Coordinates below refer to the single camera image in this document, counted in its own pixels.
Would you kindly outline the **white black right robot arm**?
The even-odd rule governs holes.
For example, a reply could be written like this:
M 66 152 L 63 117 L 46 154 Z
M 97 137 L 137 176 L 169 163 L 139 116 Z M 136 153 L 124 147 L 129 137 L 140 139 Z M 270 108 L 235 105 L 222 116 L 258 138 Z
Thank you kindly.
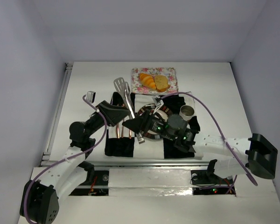
M 246 174 L 252 183 L 256 182 L 254 176 L 269 180 L 275 178 L 278 150 L 261 134 L 254 133 L 250 138 L 241 139 L 211 136 L 188 128 L 187 121 L 178 114 L 163 120 L 149 110 L 124 121 L 122 125 L 137 134 L 154 132 L 171 140 L 174 147 L 182 152 L 227 156 L 226 160 L 210 160 L 207 168 L 209 174 L 221 178 Z

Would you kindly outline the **rose gold knife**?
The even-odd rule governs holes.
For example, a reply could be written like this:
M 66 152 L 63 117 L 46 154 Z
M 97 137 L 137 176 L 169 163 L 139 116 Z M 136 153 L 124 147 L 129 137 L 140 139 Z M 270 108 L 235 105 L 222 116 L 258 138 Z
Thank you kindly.
M 120 138 L 120 128 L 119 124 L 116 125 L 116 137 L 119 139 Z

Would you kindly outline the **orange striped croissant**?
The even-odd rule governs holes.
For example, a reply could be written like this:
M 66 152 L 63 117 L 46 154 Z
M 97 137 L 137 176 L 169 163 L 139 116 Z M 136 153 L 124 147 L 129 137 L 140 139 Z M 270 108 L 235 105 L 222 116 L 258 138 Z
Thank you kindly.
M 139 73 L 139 80 L 143 86 L 145 86 L 151 90 L 156 90 L 156 85 L 155 85 L 154 79 L 151 75 L 146 74 L 146 73 Z

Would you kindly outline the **floral rectangular tray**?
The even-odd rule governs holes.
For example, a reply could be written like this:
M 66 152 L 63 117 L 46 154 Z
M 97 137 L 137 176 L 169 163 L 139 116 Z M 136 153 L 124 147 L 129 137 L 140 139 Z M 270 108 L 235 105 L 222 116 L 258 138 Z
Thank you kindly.
M 178 92 L 176 70 L 172 67 L 133 68 L 131 92 L 136 94 L 168 94 Z

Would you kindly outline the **white foam base board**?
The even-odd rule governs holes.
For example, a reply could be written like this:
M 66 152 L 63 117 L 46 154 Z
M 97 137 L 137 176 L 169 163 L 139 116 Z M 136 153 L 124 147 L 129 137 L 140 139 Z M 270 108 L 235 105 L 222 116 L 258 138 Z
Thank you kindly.
M 190 171 L 167 168 L 112 168 L 108 196 L 69 196 L 56 224 L 280 224 L 273 183 L 245 177 L 235 195 L 192 194 Z

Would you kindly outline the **black white checkered cloth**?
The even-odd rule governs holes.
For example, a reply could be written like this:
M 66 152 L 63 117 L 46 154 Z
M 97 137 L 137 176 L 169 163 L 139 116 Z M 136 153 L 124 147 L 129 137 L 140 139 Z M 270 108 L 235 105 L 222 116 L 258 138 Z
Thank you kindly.
M 136 112 L 145 105 L 153 103 L 152 96 L 142 94 L 131 94 L 132 103 Z M 114 92 L 111 100 L 112 105 L 122 102 L 121 96 Z M 178 114 L 183 105 L 189 105 L 195 109 L 194 99 L 183 94 L 173 95 L 164 99 L 164 105 L 173 113 Z M 110 127 L 106 134 L 105 155 L 114 157 L 127 157 L 134 159 L 186 159 L 201 157 L 203 154 L 182 152 L 173 146 L 173 142 L 167 139 L 153 140 L 145 138 L 145 143 L 138 144 L 137 138 L 128 137 L 129 131 L 124 128 L 124 137 L 116 138 L 116 127 Z

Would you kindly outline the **cream plate with patterned rim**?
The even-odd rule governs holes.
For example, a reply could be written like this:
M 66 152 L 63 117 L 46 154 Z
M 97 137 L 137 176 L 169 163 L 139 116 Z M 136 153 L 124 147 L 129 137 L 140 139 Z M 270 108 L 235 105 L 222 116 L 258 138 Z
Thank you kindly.
M 138 116 L 141 116 L 141 115 L 145 112 L 146 109 L 148 109 L 148 110 L 150 110 L 151 112 L 153 112 L 154 109 L 155 109 L 155 104 L 146 104 L 146 105 L 144 105 L 143 107 L 141 107 L 141 108 L 138 110 L 136 116 L 137 116 L 137 117 L 138 117 Z M 173 114 L 173 112 L 172 112 L 168 107 L 166 107 L 165 105 L 163 105 L 163 106 L 155 113 L 154 116 L 155 116 L 156 118 L 162 118 L 164 121 L 167 121 L 168 117 L 169 117 L 170 115 L 172 115 L 172 114 Z M 157 133 L 155 133 L 155 132 L 153 132 L 153 131 L 148 131 L 148 132 L 146 132 L 146 133 L 142 133 L 142 135 L 143 135 L 144 137 L 148 138 L 148 139 L 151 139 L 151 140 L 159 140 L 159 139 L 162 139 L 162 137 L 161 137 L 159 134 L 157 134 Z

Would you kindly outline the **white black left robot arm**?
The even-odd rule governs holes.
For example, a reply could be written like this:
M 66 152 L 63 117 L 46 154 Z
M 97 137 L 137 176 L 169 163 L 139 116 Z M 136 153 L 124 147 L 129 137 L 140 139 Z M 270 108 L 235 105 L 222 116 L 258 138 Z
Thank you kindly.
M 95 112 L 85 122 L 76 121 L 70 125 L 70 146 L 60 161 L 41 171 L 29 180 L 23 191 L 20 215 L 30 224 L 51 224 L 59 212 L 59 204 L 78 185 L 92 182 L 94 166 L 86 162 L 93 149 L 102 139 L 91 138 L 97 130 L 115 126 L 130 114 L 122 106 L 106 101 L 93 107 Z

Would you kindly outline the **aluminium frame rail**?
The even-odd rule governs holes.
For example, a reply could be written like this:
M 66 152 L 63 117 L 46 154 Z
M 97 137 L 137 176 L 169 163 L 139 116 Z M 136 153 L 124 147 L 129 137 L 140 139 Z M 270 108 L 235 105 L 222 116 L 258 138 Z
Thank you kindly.
M 56 131 L 57 131 L 57 127 L 58 127 L 58 124 L 59 124 L 59 119 L 60 119 L 60 116 L 61 116 L 61 111 L 62 111 L 66 91 L 67 91 L 67 88 L 68 88 L 68 84 L 69 84 L 69 81 L 70 81 L 70 76 L 71 76 L 72 69 L 73 69 L 73 62 L 67 62 L 65 64 L 65 72 L 64 72 L 64 76 L 63 76 L 63 82 L 62 82 L 61 90 L 60 90 L 60 93 L 59 93 L 59 96 L 58 96 L 53 120 L 52 120 L 52 123 L 51 123 L 48 140 L 47 140 L 44 152 L 42 154 L 42 162 L 43 161 L 48 161 L 49 158 L 50 158 L 50 154 L 51 154 L 54 139 L 55 139 L 55 136 L 56 136 Z

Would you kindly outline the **silver metal tongs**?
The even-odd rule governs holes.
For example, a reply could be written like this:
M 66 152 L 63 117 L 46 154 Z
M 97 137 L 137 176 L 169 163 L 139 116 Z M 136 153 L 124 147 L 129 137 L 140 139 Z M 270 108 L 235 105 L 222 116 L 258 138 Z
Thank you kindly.
M 131 91 L 129 87 L 129 83 L 126 82 L 122 77 L 116 78 L 113 81 L 116 92 L 122 97 L 124 106 L 130 111 L 129 118 L 134 119 L 134 107 L 131 100 Z M 145 142 L 141 133 L 136 133 L 136 138 L 139 144 Z

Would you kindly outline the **brown bread slice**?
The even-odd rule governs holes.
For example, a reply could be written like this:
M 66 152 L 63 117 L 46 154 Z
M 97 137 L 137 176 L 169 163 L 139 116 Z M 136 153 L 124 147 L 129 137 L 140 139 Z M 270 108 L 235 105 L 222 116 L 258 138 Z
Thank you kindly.
M 168 84 L 168 78 L 164 75 L 154 76 L 154 82 L 156 85 L 156 90 L 158 92 L 165 92 L 167 89 L 170 88 L 170 85 Z

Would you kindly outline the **rose gold spoon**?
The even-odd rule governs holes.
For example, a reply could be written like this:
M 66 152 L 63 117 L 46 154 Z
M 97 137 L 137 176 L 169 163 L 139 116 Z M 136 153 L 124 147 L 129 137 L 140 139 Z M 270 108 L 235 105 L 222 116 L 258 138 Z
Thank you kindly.
M 121 138 L 124 138 L 124 126 L 121 128 Z

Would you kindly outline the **grey metal cup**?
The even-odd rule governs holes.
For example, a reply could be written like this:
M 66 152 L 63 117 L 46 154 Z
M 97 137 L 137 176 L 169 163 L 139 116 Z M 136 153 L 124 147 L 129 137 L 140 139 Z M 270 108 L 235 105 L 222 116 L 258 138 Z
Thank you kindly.
M 189 105 L 183 105 L 180 108 L 179 115 L 185 121 L 190 121 L 195 116 L 195 109 Z

